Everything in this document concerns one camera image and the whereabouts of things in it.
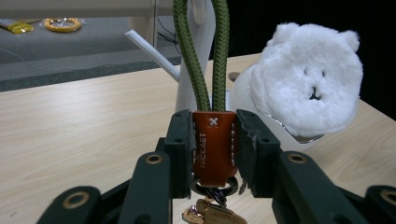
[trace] leather cord holder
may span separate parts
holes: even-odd
[[[232,111],[195,111],[192,120],[197,147],[192,171],[202,187],[224,188],[237,172],[236,115]]]

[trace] wooden table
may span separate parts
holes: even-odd
[[[231,58],[228,72],[258,58]],[[162,69],[1,92],[1,223],[36,223],[66,189],[106,192],[130,178],[136,160],[166,135],[176,95],[177,83]],[[396,122],[364,102],[346,130],[305,153],[336,185],[361,196],[371,185],[396,186]],[[200,197],[174,200],[174,223],[185,223],[180,214]],[[228,207],[248,223],[275,223],[271,200],[248,191],[229,197]]]

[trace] green lanyard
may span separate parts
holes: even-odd
[[[173,12],[178,42],[190,75],[192,88],[201,111],[225,111],[225,80],[230,35],[230,17],[226,0],[212,0],[216,17],[213,57],[212,108],[201,66],[192,43],[187,19],[187,1],[174,0]]]

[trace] plush toy face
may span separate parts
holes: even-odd
[[[344,129],[360,97],[362,65],[356,33],[307,24],[277,26],[252,70],[255,106],[295,136]]]

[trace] yellow tape roll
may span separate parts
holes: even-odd
[[[53,32],[71,33],[81,28],[81,22],[77,18],[45,19],[44,26]]]

